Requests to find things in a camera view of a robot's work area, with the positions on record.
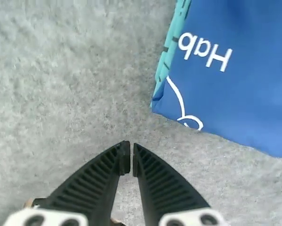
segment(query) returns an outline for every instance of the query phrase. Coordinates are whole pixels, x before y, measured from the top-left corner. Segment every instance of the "gray floor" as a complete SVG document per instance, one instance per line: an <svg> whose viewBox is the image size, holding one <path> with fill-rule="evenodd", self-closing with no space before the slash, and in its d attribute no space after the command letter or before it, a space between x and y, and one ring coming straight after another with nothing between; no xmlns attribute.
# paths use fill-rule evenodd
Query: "gray floor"
<svg viewBox="0 0 282 226"><path fill-rule="evenodd" d="M0 225L126 139L232 225L282 226L282 160L150 112L174 0L37 2L0 0ZM137 181L122 178L113 216L141 226L141 209Z"/></svg>

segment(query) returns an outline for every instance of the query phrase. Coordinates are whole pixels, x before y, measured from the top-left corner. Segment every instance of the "blue fabric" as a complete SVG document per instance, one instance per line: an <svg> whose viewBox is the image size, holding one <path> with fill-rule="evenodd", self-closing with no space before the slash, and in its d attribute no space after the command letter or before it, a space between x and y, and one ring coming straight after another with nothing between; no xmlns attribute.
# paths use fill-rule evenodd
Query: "blue fabric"
<svg viewBox="0 0 282 226"><path fill-rule="evenodd" d="M152 103L185 126L282 157L282 0L192 0Z"/></svg>
<svg viewBox="0 0 282 226"><path fill-rule="evenodd" d="M191 0L178 0L176 3L174 15L167 33L164 44L164 50L161 54L157 70L155 73L155 89L153 94L161 86L161 82L167 77L169 68L171 66L172 58L177 48L177 40L181 35L183 26L185 24L185 17Z"/></svg>

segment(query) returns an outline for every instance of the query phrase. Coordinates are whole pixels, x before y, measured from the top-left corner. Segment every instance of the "ribbed grip texture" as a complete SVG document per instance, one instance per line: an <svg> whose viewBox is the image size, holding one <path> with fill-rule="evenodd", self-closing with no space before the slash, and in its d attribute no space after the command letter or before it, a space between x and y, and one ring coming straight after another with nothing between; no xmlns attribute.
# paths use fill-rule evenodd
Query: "ribbed grip texture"
<svg viewBox="0 0 282 226"><path fill-rule="evenodd" d="M146 226L157 226L166 213L209 207L184 177L138 144L134 144L133 176L138 178Z"/></svg>
<svg viewBox="0 0 282 226"><path fill-rule="evenodd" d="M130 144L122 141L82 166L42 208L84 214L90 225L109 226L119 177L130 172Z"/></svg>

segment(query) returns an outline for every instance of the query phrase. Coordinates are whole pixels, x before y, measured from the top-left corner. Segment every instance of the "white lettering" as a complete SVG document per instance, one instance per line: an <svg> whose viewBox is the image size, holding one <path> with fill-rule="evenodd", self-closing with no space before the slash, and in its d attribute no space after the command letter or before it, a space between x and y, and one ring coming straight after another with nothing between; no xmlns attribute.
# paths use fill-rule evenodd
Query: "white lettering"
<svg viewBox="0 0 282 226"><path fill-rule="evenodd" d="M189 44L186 45L186 46L183 44L184 38L189 38ZM185 60L189 59L189 57L191 55L191 52L192 52L192 49L193 49L193 47L194 47L194 45L196 43L196 40L197 40L197 36L196 35L193 36L191 33L188 33L188 32L183 33L179 37L179 39L178 39L178 47L181 50L186 51L185 57L184 57Z"/></svg>
<svg viewBox="0 0 282 226"><path fill-rule="evenodd" d="M217 54L216 54L217 49L218 49L218 44L215 44L215 45L213 46L213 49L212 49L212 51L211 51L211 53L210 53L210 56L209 56L209 58L208 58L208 61L207 61L207 63L206 63L206 67L211 67L211 64L212 64L212 61L213 61L213 60L222 61L222 65L221 65L221 67L220 67L220 71L221 71L221 72L225 72L227 63L229 62L229 59L230 59L230 57L231 57L231 54L232 54L232 51L233 51L233 50L229 48L229 49L226 51L226 55L225 55L225 56L220 56L220 55L217 55Z"/></svg>
<svg viewBox="0 0 282 226"><path fill-rule="evenodd" d="M206 50L204 52L200 52L201 46L205 44L206 45ZM197 46L194 50L194 55L199 55L200 57L206 57L211 49L211 43L208 40L204 40L203 38L200 38Z"/></svg>

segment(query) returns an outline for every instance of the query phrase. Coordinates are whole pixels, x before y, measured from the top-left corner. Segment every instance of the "white line drawing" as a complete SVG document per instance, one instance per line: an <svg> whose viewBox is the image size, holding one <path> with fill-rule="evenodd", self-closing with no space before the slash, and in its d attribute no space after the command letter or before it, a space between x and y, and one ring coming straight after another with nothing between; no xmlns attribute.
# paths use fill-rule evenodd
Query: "white line drawing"
<svg viewBox="0 0 282 226"><path fill-rule="evenodd" d="M176 85L173 83L173 81L170 79L169 75L166 77L166 80L167 82L169 83L170 87L173 89L175 95L177 96L178 98L178 101L179 101L179 105L180 105L180 109L181 109L181 113L182 113L182 116L180 118L177 119L177 121L181 121L183 119L191 119L191 120L194 120L197 122L198 124L198 131L201 131L201 129L203 128L203 123L202 121L197 118L196 116L194 115L186 115L185 114L185 105L184 105L184 100L183 100L183 97L182 95L180 94L178 88L176 87Z"/></svg>

